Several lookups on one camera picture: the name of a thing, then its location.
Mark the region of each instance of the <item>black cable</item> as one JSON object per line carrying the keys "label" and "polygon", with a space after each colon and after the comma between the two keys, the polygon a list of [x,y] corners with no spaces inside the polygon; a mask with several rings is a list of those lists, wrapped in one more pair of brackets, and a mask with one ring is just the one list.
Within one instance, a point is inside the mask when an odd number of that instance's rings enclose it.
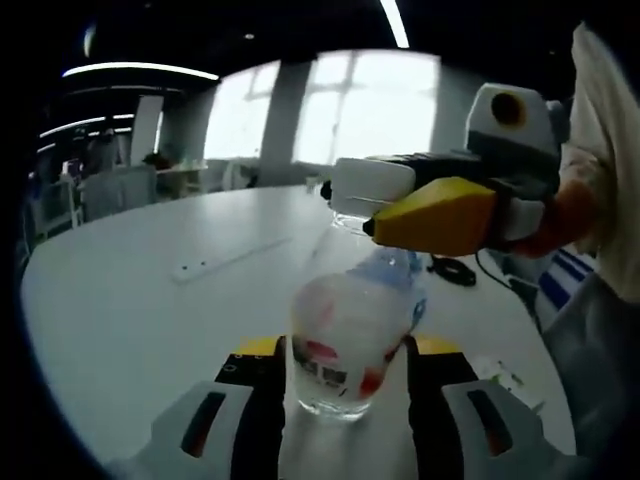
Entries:
{"label": "black cable", "polygon": [[467,267],[460,260],[447,257],[436,257],[431,255],[431,266],[427,267],[427,272],[435,273],[447,282],[461,287],[473,287],[476,284],[476,272]]}
{"label": "black cable", "polygon": [[504,288],[507,288],[509,290],[511,290],[524,304],[524,307],[527,309],[527,312],[529,313],[529,315],[531,316],[531,318],[533,319],[533,324],[536,326],[536,329],[538,330],[538,333],[540,335],[542,335],[542,323],[540,322],[540,317],[538,316],[538,312],[535,311],[535,308],[533,307],[533,305],[530,305],[529,302],[527,302],[521,294],[519,294],[514,288],[513,286],[503,282],[502,280],[500,280],[498,277],[496,277],[495,275],[492,275],[491,273],[489,273],[487,271],[486,268],[484,268],[484,265],[482,265],[482,262],[480,261],[480,256],[478,255],[478,252],[475,253],[474,255],[475,259],[476,259],[476,263],[478,264],[478,267],[480,268],[480,270],[482,270],[484,272],[484,274],[495,280],[496,282],[498,282],[500,285],[502,285]]}
{"label": "black cable", "polygon": [[474,257],[475,257],[475,259],[476,259],[476,263],[478,264],[478,268],[479,268],[480,270],[482,270],[482,271],[484,272],[484,274],[485,274],[487,277],[494,279],[496,282],[498,282],[498,283],[499,283],[500,285],[502,285],[504,288],[508,288],[509,290],[513,291],[513,287],[511,287],[511,285],[509,285],[509,284],[508,284],[508,283],[506,283],[506,282],[503,282],[502,280],[500,280],[500,279],[499,279],[498,277],[496,277],[495,275],[493,275],[493,274],[489,273],[489,271],[488,271],[486,268],[484,268],[484,265],[482,265],[482,263],[480,262],[480,256],[478,255],[478,252],[476,252],[476,253],[474,254]]}

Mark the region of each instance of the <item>blue striped object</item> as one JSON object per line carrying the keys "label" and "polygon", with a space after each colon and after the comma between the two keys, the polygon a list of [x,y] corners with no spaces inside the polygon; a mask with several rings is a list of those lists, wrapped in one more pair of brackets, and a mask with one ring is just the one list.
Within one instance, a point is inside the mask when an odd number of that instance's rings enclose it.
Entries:
{"label": "blue striped object", "polygon": [[560,310],[593,268],[566,250],[558,250],[549,269],[540,276],[541,293]]}

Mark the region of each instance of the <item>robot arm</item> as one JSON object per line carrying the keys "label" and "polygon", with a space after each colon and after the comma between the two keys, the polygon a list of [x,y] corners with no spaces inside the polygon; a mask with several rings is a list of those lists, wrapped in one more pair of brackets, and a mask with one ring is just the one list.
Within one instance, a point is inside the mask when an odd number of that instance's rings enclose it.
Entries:
{"label": "robot arm", "polygon": [[506,249],[537,231],[557,191],[559,124],[538,92],[485,84],[465,151],[341,158],[321,194],[339,213],[371,217],[365,232],[381,245],[446,256]]}

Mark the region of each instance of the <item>fluorescent light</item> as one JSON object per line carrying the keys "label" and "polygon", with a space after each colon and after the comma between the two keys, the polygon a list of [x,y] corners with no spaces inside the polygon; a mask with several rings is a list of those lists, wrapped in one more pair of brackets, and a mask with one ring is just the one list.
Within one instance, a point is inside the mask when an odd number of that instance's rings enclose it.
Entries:
{"label": "fluorescent light", "polygon": [[45,145],[44,147],[39,148],[38,150],[36,150],[36,152],[38,152],[38,153],[46,152],[47,150],[49,150],[50,148],[53,148],[55,146],[56,146],[55,143],[50,143],[49,145]]}
{"label": "fluorescent light", "polygon": [[84,65],[82,67],[75,67],[67,70],[62,74],[63,77],[69,75],[75,75],[76,73],[92,72],[94,70],[109,70],[120,68],[142,68],[146,70],[162,70],[165,72],[182,73],[184,75],[192,75],[194,77],[206,78],[208,80],[217,80],[220,78],[213,73],[201,72],[199,70],[192,70],[184,67],[174,67],[171,65],[161,65],[159,63],[145,63],[145,62],[106,62],[95,63],[93,65]]}
{"label": "fluorescent light", "polygon": [[396,45],[398,48],[409,48],[409,40],[407,34],[404,31],[404,25],[402,24],[402,18],[400,17],[400,11],[395,0],[380,0],[384,13],[387,15],[387,21],[391,26],[393,32],[393,38],[396,39]]}
{"label": "fluorescent light", "polygon": [[162,130],[163,119],[164,112],[160,112],[160,115],[158,115],[158,124],[156,125],[156,138],[153,141],[153,153],[158,153],[158,147],[160,146],[160,131]]}
{"label": "fluorescent light", "polygon": [[95,123],[95,122],[104,122],[106,117],[96,117],[96,118],[87,118],[86,120],[79,120],[73,123],[67,123],[66,125],[60,125],[59,127],[52,128],[51,130],[47,130],[44,133],[40,134],[40,138],[46,137],[47,135],[51,135],[52,133],[61,132],[62,130],[66,130],[68,128],[77,127],[79,125],[86,125],[87,123]]}

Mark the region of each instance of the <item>white pillar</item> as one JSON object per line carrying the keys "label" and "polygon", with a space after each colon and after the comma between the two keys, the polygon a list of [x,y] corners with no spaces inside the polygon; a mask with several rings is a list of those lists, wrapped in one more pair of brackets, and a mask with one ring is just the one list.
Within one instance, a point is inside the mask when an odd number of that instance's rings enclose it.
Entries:
{"label": "white pillar", "polygon": [[144,157],[153,153],[156,135],[160,134],[163,102],[164,98],[160,96],[140,97],[131,139],[132,166],[141,164]]}

